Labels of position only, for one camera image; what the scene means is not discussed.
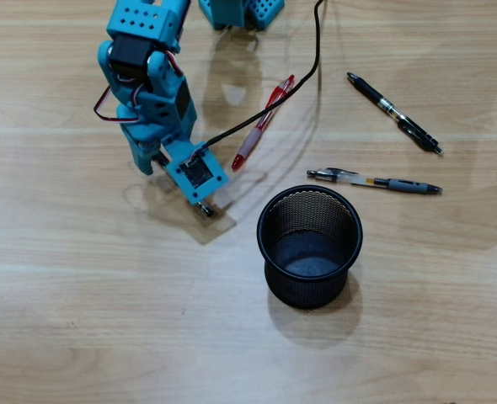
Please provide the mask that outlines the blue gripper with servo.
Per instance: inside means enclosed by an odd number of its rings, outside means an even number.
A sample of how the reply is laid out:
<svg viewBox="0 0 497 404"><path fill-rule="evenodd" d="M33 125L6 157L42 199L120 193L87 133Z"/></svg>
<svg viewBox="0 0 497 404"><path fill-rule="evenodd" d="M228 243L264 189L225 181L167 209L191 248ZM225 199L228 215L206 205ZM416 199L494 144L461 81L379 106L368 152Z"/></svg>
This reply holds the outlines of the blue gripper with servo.
<svg viewBox="0 0 497 404"><path fill-rule="evenodd" d="M116 117L138 170L153 174L152 160L163 146L172 162L190 157L190 135L197 115L184 77L118 82Z"/></svg>

